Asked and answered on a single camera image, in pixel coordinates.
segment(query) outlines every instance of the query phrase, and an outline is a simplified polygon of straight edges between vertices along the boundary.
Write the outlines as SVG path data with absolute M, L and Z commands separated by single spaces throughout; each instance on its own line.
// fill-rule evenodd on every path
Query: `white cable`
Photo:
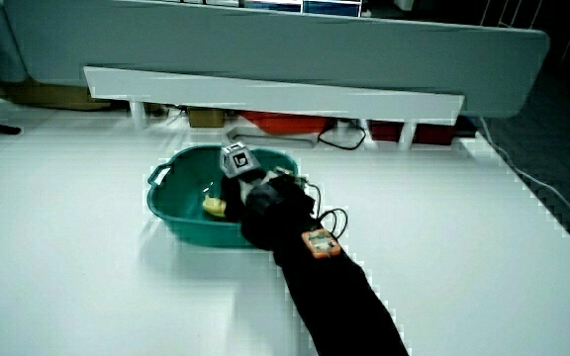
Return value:
M 485 130 L 485 134 L 486 134 L 486 136 L 487 136 L 487 141 L 490 143 L 490 145 L 492 145 L 492 147 L 498 149 L 500 152 L 503 153 L 503 155 L 507 158 L 507 162 L 506 162 L 506 163 L 508 163 L 508 164 L 512 167 L 512 169 L 514 169 L 516 172 L 520 173 L 520 175 L 523 175 L 523 176 L 527 177 L 528 179 L 532 180 L 533 182 L 535 182 L 535 183 L 541 185 L 542 187 L 545 187 L 545 188 L 549 189 L 551 192 L 555 193 L 555 195 L 557 195 L 558 198 L 560 198 L 560 199 L 562 200 L 562 202 L 563 202 L 564 204 L 566 204 L 567 208 L 569 208 L 569 210 L 570 210 L 570 204 L 569 204 L 569 202 L 567 202 L 567 200 L 562 196 L 562 194 L 560 194 L 560 192 L 557 191 L 557 189 L 551 187 L 550 185 L 548 185 L 548 184 L 546 184 L 546 183 L 540 182 L 539 180 L 537 180 L 537 179 L 531 177 L 530 175 L 528 175 L 528 174 L 524 173 L 523 171 L 521 171 L 520 169 L 518 169 L 518 168 L 514 165 L 514 162 L 512 161 L 512 158 L 509 156 L 509 154 L 508 154 L 507 152 L 505 152 L 504 149 L 500 148 L 497 144 L 495 144 L 495 143 L 492 141 L 492 136 L 490 135 L 490 131 L 489 131 L 489 129 L 487 128 L 487 124 L 485 124 L 485 120 L 483 120 L 483 117 L 479 117 L 479 120 L 481 121 L 481 124 L 483 125 L 483 129 Z

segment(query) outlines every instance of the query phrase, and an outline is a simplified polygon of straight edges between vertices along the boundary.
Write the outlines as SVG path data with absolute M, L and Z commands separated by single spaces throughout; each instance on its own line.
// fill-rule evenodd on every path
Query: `teal plastic basin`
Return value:
M 220 145 L 184 149 L 157 166 L 150 177 L 148 208 L 188 243 L 213 247 L 252 247 L 240 233 L 240 223 L 215 218 L 202 209 L 205 192 L 219 196 L 224 173 L 220 168 Z M 296 162 L 286 154 L 263 148 L 252 151 L 264 170 L 276 166 L 298 174 Z M 159 184 L 157 176 L 168 169 Z

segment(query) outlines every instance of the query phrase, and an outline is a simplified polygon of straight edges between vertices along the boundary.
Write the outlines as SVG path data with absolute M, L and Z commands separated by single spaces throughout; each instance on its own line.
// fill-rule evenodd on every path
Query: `white table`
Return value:
M 268 253 L 180 243 L 145 205 L 157 164 L 224 131 L 89 124 L 0 152 L 0 355 L 314 355 Z M 413 355 L 570 354 L 566 231 L 481 138 L 427 148 L 283 151 L 348 211 Z

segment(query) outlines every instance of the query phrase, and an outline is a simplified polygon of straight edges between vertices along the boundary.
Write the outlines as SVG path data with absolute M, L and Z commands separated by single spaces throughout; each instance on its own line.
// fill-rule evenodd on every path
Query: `desk leg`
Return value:
M 144 116 L 144 103 L 130 101 L 129 106 L 131 107 L 131 116 L 134 118 L 134 123 L 136 124 L 136 130 L 143 130 L 144 125 L 146 124 Z
M 402 127 L 402 134 L 400 135 L 400 141 L 398 142 L 399 149 L 406 150 L 411 148 L 411 145 L 413 144 L 413 137 L 415 137 L 416 128 L 416 121 L 406 120 L 404 122 L 404 126 Z

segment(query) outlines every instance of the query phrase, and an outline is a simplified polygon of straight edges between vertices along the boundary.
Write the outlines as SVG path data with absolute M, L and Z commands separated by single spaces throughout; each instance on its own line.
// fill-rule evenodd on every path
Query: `orange sensor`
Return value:
M 303 232 L 302 237 L 315 258 L 337 256 L 342 251 L 335 237 L 324 228 Z

